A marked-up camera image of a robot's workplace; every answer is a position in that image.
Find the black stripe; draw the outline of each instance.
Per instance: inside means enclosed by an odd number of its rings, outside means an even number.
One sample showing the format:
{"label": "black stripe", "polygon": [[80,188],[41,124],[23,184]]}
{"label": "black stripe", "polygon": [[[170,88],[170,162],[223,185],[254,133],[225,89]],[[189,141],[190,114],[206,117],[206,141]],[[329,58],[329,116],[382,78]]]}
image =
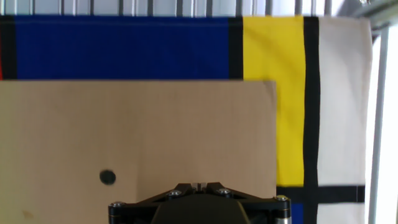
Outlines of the black stripe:
{"label": "black stripe", "polygon": [[177,8],[175,10],[175,14],[177,16],[183,16],[183,0],[177,0]]}
{"label": "black stripe", "polygon": [[17,79],[17,44],[12,16],[0,16],[1,67],[4,80]]}
{"label": "black stripe", "polygon": [[154,0],[148,0],[147,15],[154,16]]}
{"label": "black stripe", "polygon": [[124,0],[119,0],[118,15],[123,16]]}
{"label": "black stripe", "polygon": [[90,15],[94,16],[94,0],[90,0]]}
{"label": "black stripe", "polygon": [[365,186],[331,186],[318,188],[318,203],[365,202]]}
{"label": "black stripe", "polygon": [[365,202],[365,186],[327,186],[318,187],[311,192],[307,198],[303,187],[277,187],[278,195],[285,195],[292,203],[343,203],[343,202]]}
{"label": "black stripe", "polygon": [[236,0],[235,16],[242,16],[243,0]]}
{"label": "black stripe", "polygon": [[304,18],[305,115],[303,137],[304,223],[317,223],[318,145],[320,120],[319,20]]}
{"label": "black stripe", "polygon": [[243,18],[228,18],[229,78],[243,79]]}

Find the black metal mount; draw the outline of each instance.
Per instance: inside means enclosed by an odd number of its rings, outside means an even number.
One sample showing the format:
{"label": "black metal mount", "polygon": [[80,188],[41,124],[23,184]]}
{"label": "black metal mount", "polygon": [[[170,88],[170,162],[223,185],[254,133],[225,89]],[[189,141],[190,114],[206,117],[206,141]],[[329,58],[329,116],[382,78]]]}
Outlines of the black metal mount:
{"label": "black metal mount", "polygon": [[108,206],[108,214],[109,224],[272,224],[291,218],[289,198],[281,195],[258,198],[227,189],[219,182],[195,187],[178,184],[168,192],[139,203],[115,202]]}

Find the metal frame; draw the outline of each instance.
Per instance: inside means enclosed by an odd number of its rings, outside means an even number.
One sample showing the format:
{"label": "metal frame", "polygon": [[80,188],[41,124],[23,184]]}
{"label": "metal frame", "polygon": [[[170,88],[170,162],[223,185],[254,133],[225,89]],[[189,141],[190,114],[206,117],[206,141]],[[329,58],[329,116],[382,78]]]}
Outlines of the metal frame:
{"label": "metal frame", "polygon": [[377,84],[376,119],[374,126],[373,161],[371,177],[371,198],[369,204],[369,224],[376,224],[377,188],[379,187],[379,166],[381,150],[381,131],[384,105],[384,87],[386,83],[387,50],[389,28],[381,32],[381,48],[379,61],[379,78]]}

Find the white surface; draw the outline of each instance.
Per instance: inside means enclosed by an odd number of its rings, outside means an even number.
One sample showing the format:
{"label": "white surface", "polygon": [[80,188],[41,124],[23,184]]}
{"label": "white surface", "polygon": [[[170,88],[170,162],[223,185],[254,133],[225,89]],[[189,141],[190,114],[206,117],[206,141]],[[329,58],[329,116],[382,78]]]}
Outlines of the white surface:
{"label": "white surface", "polygon": [[365,188],[365,221],[368,223],[369,216],[369,200],[370,200],[370,184],[372,174],[372,154],[373,154],[373,139],[374,139],[374,125],[376,117],[376,97],[377,97],[377,78],[379,72],[380,61],[380,39],[376,39],[373,43],[373,62],[371,72],[371,82],[369,88],[368,101],[368,122],[366,126],[366,188]]}
{"label": "white surface", "polygon": [[176,12],[177,0],[154,0],[154,15],[175,16]]}
{"label": "white surface", "polygon": [[365,184],[369,26],[366,20],[320,18],[319,186]]}
{"label": "white surface", "polygon": [[213,16],[235,16],[235,0],[213,0]]}
{"label": "white surface", "polygon": [[355,224],[364,223],[364,204],[336,203],[321,204],[318,206],[319,224]]}

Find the yellow rectangle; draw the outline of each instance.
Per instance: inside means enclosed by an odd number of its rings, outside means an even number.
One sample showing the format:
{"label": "yellow rectangle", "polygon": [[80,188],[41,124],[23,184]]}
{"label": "yellow rectangle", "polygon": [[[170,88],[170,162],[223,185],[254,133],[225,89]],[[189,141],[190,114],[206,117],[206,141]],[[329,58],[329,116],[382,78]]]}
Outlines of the yellow rectangle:
{"label": "yellow rectangle", "polygon": [[243,19],[244,80],[277,84],[277,185],[303,186],[303,17]]}

